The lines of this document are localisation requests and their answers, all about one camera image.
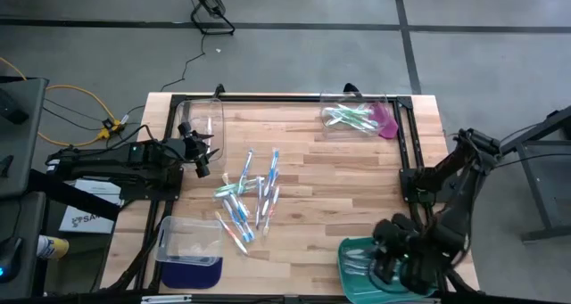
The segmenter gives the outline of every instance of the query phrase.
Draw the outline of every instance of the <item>green tray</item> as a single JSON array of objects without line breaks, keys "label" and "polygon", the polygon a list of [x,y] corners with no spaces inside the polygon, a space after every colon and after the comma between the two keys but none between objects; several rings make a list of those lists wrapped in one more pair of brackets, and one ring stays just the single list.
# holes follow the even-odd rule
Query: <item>green tray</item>
[{"label": "green tray", "polygon": [[[362,271],[355,268],[355,264],[368,267],[370,260],[367,259],[351,259],[345,255],[347,251],[370,250],[373,247],[372,238],[344,239],[339,245],[337,251],[337,267],[343,292],[347,299],[353,304],[383,304],[403,300],[418,300],[430,295],[419,295],[409,292],[400,282],[398,275],[395,275],[391,285],[385,285],[384,291],[379,290],[371,283],[368,274],[357,275],[356,271]],[[376,276],[371,276],[375,283],[382,283]]]}]

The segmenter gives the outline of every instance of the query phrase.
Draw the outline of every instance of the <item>concrete floor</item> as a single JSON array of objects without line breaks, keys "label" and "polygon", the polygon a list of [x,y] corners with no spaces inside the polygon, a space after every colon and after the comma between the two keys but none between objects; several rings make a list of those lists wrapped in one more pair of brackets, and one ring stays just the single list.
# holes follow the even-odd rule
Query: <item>concrete floor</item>
[{"label": "concrete floor", "polygon": [[[235,22],[399,23],[394,0],[224,2]],[[567,0],[404,2],[409,24],[571,26]],[[18,18],[188,21],[189,11],[188,0],[0,0],[0,14]],[[195,29],[2,26],[0,55],[28,76],[49,78],[52,85],[83,86],[122,115],[145,103],[148,92],[179,78],[184,61],[200,53],[200,39]],[[571,34],[412,32],[411,43],[422,94],[436,95],[449,133],[475,127],[503,137],[570,103]],[[246,29],[234,37],[208,37],[204,50],[206,55],[189,65],[186,81],[169,91],[213,91],[223,83],[230,92],[315,93],[352,82],[365,91],[411,94],[398,31]],[[4,74],[13,72],[0,66]],[[82,94],[58,90],[47,97],[104,117]],[[95,135],[47,114],[41,128],[73,143]],[[34,167],[43,169],[47,154],[56,149],[38,140]],[[53,209],[50,230],[55,232],[62,207]],[[473,224],[476,272],[485,292],[568,301],[571,238],[531,245],[519,241],[520,234],[542,227],[521,166],[492,173],[476,203]],[[103,248],[105,240],[94,244]],[[50,290],[86,291],[100,260],[101,251],[90,251],[63,261],[50,275]]]}]

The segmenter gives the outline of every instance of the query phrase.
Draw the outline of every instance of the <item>butcher block tabletop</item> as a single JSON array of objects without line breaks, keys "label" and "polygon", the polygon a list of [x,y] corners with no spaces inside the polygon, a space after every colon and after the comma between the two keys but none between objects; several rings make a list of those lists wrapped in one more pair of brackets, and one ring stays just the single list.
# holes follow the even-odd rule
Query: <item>butcher block tabletop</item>
[{"label": "butcher block tabletop", "polygon": [[[172,95],[148,96],[142,124],[148,125],[157,138],[163,137]],[[411,97],[424,162],[433,166],[447,155],[436,99],[432,95]],[[214,189],[224,185],[221,174],[226,171],[230,182],[237,182],[246,153],[253,148],[248,177],[266,177],[275,147],[279,148],[280,199],[269,235],[262,238],[261,230],[253,228],[251,217],[256,240],[246,244],[249,257],[241,255],[224,233],[224,261],[218,284],[207,290],[174,290],[162,285],[160,293],[343,295],[337,272],[339,243],[345,238],[371,236],[379,220],[391,218],[396,212],[408,216],[409,209],[401,197],[397,140],[327,140],[319,112],[319,103],[224,103],[225,169],[212,169],[208,177],[201,179],[194,171],[186,171],[172,216],[214,219],[217,210],[234,229],[220,203],[212,199]],[[405,111],[401,115],[410,148]],[[142,131],[138,139],[149,138]],[[414,155],[409,151],[410,166],[414,168]],[[244,195],[250,210],[255,209],[256,196]],[[149,205],[149,201],[135,201],[119,214],[102,288],[114,283],[140,250]],[[145,287],[153,267],[151,253]],[[469,285],[478,288],[470,255],[457,271]]]}]

